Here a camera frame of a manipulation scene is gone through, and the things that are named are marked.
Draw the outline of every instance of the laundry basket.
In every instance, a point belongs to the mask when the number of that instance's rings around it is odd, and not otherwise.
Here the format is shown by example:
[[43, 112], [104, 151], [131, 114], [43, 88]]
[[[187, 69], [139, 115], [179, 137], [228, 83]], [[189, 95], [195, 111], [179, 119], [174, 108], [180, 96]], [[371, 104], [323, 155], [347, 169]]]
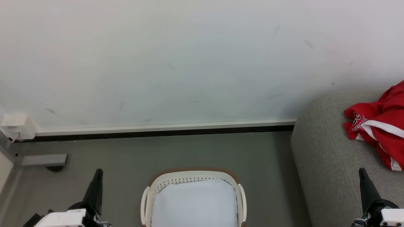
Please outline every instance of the laundry basket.
[[220, 168], [177, 168], [158, 173], [151, 179], [143, 192], [140, 207], [142, 227], [151, 227], [154, 197], [169, 184], [180, 184], [209, 179], [221, 179], [233, 186], [237, 200], [238, 227], [245, 227], [247, 219], [247, 201], [244, 189], [238, 177]]

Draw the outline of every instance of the black caster wheel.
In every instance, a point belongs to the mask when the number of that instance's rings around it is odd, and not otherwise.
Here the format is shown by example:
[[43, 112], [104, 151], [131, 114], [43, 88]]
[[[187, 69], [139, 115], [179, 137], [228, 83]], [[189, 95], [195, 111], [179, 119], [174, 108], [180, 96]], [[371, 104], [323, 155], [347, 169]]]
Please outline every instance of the black caster wheel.
[[63, 167], [65, 166], [46, 166], [45, 168], [52, 172], [60, 172], [62, 171]]

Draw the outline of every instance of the gray fabric upholstery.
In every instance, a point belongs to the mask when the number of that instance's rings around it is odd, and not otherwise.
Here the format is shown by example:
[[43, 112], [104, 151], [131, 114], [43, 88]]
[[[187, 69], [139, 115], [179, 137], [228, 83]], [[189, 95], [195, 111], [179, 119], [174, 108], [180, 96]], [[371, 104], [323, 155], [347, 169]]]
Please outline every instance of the gray fabric upholstery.
[[404, 208], [404, 172], [391, 171], [376, 148], [348, 139], [343, 111], [379, 99], [383, 90], [343, 91], [311, 103], [298, 118], [291, 145], [313, 227], [348, 227], [362, 215], [358, 170], [365, 167], [380, 196]]

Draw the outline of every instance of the red clothing with white lettering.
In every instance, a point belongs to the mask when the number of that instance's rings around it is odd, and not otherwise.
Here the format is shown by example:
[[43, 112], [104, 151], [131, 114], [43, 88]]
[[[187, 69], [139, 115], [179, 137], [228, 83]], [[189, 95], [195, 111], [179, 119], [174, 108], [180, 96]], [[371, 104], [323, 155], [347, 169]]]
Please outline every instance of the red clothing with white lettering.
[[404, 168], [404, 80], [387, 90], [377, 102], [358, 103], [344, 111], [353, 122], [344, 123], [350, 139], [376, 146], [383, 164]]

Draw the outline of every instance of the basket rim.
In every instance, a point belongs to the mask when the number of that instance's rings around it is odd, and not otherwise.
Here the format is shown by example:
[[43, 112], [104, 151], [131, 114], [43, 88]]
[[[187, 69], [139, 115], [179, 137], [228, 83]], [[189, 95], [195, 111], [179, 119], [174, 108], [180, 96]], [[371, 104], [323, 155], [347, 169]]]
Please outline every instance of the basket rim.
[[215, 171], [215, 172], [223, 172], [223, 173], [227, 173], [228, 175], [230, 175], [235, 180], [235, 182], [237, 184], [241, 184], [238, 177], [232, 171], [229, 171], [227, 169], [215, 168], [215, 167], [185, 167], [185, 168], [174, 168], [174, 169], [168, 169], [168, 170], [161, 171], [158, 174], [154, 175], [154, 177], [150, 180], [150, 182], [149, 182], [149, 184], [147, 186], [151, 187], [153, 182], [158, 177], [160, 177], [161, 175], [164, 175], [166, 173], [184, 172], [184, 171]]

